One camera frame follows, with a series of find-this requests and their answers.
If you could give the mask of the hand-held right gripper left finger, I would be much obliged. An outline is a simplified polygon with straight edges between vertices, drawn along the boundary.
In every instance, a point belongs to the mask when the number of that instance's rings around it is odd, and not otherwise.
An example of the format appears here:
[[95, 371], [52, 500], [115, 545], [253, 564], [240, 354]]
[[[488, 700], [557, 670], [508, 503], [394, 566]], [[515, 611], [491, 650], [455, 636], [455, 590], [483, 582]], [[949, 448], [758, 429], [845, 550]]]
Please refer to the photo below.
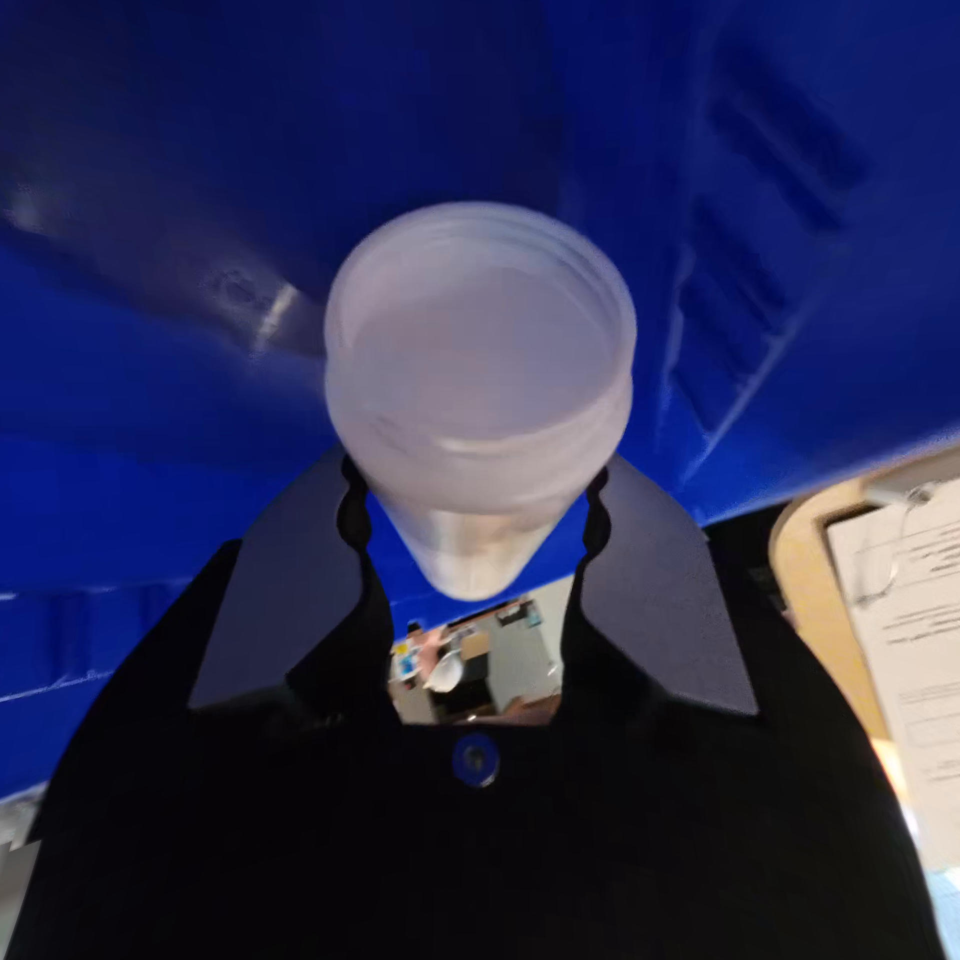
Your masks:
[[317, 714], [386, 692], [394, 623], [369, 552], [369, 488], [333, 446], [250, 526], [189, 699], [212, 710], [289, 690]]

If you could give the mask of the instruction board on stand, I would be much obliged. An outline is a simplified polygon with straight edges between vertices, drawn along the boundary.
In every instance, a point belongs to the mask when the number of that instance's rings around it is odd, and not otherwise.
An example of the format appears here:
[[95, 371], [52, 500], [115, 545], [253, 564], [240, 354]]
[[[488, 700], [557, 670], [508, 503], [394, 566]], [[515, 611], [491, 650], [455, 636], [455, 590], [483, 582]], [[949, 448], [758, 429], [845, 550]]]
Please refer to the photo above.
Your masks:
[[958, 481], [826, 528], [926, 869], [959, 863]]

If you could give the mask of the blue plastic bin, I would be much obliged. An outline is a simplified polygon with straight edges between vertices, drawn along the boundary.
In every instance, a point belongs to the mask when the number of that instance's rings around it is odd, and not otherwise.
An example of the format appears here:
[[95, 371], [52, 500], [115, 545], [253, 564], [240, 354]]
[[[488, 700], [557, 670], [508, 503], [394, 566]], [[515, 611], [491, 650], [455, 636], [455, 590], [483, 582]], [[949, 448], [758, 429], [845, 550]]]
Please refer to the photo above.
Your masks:
[[527, 207], [703, 525], [958, 441], [958, 2], [2, 2], [2, 793], [333, 443], [380, 224]]

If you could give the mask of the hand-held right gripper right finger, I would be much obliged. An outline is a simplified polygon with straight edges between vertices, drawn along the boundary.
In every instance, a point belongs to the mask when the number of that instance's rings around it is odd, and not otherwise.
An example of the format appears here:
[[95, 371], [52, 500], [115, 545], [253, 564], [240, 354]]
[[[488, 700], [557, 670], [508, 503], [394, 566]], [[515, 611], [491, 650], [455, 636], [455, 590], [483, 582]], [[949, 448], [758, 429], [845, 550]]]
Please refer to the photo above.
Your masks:
[[641, 716], [679, 703], [759, 712], [707, 538], [623, 458], [586, 491], [580, 560], [563, 619], [561, 712]]

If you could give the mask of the wooden instruction board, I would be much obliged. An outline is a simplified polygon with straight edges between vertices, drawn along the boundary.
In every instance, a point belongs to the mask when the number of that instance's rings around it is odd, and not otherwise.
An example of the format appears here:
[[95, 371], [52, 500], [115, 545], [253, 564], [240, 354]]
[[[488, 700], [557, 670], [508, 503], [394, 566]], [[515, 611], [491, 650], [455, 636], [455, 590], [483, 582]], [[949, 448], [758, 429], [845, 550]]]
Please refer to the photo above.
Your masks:
[[913, 816], [904, 770], [853, 630], [826, 531], [835, 522], [886, 506], [925, 502], [926, 487], [953, 481], [958, 481], [957, 458], [947, 465], [916, 462], [843, 481], [794, 501], [776, 522], [770, 548], [774, 575], [799, 635], [853, 708]]

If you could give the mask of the white plastic bottle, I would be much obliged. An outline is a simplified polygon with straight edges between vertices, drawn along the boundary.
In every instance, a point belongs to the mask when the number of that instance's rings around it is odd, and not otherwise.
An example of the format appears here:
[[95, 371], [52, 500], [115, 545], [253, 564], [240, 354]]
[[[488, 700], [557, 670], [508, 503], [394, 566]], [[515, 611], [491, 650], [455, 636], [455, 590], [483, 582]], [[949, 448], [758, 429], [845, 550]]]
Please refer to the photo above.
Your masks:
[[368, 234], [325, 307], [326, 406], [428, 583], [505, 591], [614, 456], [637, 312], [610, 258], [504, 203], [450, 202]]

